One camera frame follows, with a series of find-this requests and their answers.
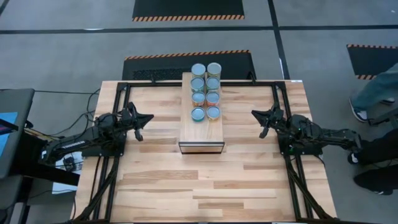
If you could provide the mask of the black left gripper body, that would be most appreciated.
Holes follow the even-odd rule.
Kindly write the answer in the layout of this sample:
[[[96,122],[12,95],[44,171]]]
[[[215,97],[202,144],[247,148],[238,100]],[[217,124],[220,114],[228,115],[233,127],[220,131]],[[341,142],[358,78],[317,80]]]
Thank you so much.
[[[123,109],[121,112],[120,127],[126,130],[137,130],[136,115],[130,109]]]

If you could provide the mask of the yellow-orange labelled tin can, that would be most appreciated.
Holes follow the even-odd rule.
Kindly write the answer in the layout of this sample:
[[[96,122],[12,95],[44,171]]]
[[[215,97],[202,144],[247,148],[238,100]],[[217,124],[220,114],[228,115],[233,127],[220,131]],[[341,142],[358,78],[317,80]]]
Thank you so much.
[[[210,121],[216,121],[220,117],[220,109],[217,106],[209,106],[206,115]]]

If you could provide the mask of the white strawberry-print tin can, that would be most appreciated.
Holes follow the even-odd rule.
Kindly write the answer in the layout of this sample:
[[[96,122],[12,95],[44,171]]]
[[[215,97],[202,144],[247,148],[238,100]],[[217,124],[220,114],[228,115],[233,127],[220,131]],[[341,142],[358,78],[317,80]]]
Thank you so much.
[[[220,95],[217,91],[209,91],[206,94],[207,106],[218,106],[219,102],[220,102]]]

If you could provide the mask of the teal labelled tin can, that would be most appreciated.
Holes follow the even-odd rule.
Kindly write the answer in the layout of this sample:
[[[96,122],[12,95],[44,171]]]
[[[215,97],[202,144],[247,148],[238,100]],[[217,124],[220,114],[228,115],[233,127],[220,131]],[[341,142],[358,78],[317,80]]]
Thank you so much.
[[[205,116],[205,110],[202,107],[194,107],[191,111],[191,118],[194,122],[202,122]]]

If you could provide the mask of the yellow labelled tin can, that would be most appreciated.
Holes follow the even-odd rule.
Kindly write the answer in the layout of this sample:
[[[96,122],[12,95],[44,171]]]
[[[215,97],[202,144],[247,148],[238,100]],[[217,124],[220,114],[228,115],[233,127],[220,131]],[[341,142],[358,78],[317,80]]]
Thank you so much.
[[[193,107],[204,107],[206,95],[202,91],[196,91],[192,93],[191,99]]]

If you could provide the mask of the orange circle-patterned tin can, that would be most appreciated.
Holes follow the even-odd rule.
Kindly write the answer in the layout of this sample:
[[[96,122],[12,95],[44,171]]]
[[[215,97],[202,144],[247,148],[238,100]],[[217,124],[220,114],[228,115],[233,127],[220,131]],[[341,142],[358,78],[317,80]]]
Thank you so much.
[[[214,92],[218,91],[220,88],[220,80],[216,77],[209,77],[206,79],[206,91]]]

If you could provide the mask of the green labelled tin can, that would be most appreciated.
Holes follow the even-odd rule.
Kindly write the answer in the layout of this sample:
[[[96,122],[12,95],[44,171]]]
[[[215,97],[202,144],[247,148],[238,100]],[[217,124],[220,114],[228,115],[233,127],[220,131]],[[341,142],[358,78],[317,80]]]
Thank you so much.
[[[207,74],[209,77],[220,79],[222,67],[216,62],[211,62],[207,65]]]

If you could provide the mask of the pale labelled tin can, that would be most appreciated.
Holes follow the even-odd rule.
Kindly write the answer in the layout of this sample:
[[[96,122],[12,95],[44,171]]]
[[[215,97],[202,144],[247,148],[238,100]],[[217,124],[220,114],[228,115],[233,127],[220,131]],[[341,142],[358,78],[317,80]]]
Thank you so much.
[[[206,73],[206,67],[204,64],[196,63],[191,67],[191,73],[194,77],[204,78]]]

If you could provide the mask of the light wooden shelf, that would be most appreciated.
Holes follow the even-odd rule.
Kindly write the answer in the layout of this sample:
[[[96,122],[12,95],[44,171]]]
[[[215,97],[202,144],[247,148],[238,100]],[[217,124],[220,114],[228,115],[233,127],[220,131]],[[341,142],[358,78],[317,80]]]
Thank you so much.
[[[181,91],[181,127],[178,146],[182,154],[221,154],[225,147],[223,139],[222,115],[218,119],[209,120],[204,103],[204,117],[198,122],[192,118],[194,105],[190,87],[193,75],[184,72]]]

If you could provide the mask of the black hazard-striped floor mat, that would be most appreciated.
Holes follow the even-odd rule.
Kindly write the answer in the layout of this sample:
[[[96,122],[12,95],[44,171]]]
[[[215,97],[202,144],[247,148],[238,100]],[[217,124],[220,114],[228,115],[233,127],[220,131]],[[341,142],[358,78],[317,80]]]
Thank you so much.
[[[243,0],[135,0],[133,22],[243,20]]]
[[[211,62],[221,65],[224,80],[254,80],[256,73],[249,50],[222,50],[126,57],[123,80],[181,80],[182,73],[190,72],[196,63]]]
[[[348,44],[346,48],[358,80],[375,79],[398,63],[396,46]]]

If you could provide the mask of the black power adapter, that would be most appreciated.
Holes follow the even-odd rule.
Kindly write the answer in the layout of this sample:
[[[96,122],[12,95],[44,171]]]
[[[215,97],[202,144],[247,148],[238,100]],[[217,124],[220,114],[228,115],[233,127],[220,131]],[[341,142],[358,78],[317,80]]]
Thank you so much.
[[[76,169],[75,160],[72,156],[63,159],[63,167],[66,171],[73,172]]]

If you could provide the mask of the white paper sheet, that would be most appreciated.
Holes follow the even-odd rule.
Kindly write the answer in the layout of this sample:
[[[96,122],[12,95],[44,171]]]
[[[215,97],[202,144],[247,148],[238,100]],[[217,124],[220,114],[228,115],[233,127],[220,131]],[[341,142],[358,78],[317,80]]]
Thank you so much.
[[[82,167],[83,167],[83,156],[81,155],[81,152],[73,152],[71,154],[67,154],[62,159],[60,159],[59,161],[57,161],[55,163],[55,167],[58,169],[61,169],[61,170],[65,170],[65,168],[63,167],[63,159],[70,157],[70,156],[72,156],[74,158],[75,164],[76,164],[76,169],[72,173],[80,175]],[[58,183],[58,182],[54,182],[53,187],[52,187],[53,194],[60,194],[62,192],[76,191],[76,190],[77,190],[77,186],[62,184],[62,183]]]

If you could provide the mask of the black desk stand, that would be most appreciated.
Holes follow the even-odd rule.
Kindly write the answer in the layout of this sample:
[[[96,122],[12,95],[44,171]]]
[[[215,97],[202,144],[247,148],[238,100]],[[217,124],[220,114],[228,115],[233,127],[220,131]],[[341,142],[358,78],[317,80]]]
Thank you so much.
[[[22,133],[16,147],[10,173],[77,186],[80,178],[79,174],[67,172],[40,162],[42,149],[46,143],[46,141],[35,136]]]

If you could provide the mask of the person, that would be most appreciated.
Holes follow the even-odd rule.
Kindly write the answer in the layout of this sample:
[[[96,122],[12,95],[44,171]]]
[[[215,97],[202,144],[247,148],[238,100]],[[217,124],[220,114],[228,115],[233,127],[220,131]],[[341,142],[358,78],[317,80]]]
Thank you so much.
[[[361,141],[362,150],[348,156],[350,164],[362,166],[398,159],[398,129],[393,129],[381,138]],[[356,175],[354,183],[378,195],[391,195],[398,190],[398,163],[368,170]]]
[[[398,99],[398,63],[354,93],[349,98],[349,105],[354,117],[364,123],[368,120],[368,109],[380,102],[394,103],[395,99]]]

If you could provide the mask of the grey computer monitor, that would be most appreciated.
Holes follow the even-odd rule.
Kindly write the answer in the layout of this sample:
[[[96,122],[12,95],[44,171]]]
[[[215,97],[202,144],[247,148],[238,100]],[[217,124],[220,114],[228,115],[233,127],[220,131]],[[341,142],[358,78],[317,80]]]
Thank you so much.
[[[13,124],[18,127],[16,132],[7,134],[6,138],[0,136],[0,179],[6,178],[11,171],[33,97],[34,90],[31,88],[0,90],[0,118],[4,114],[12,114]]]

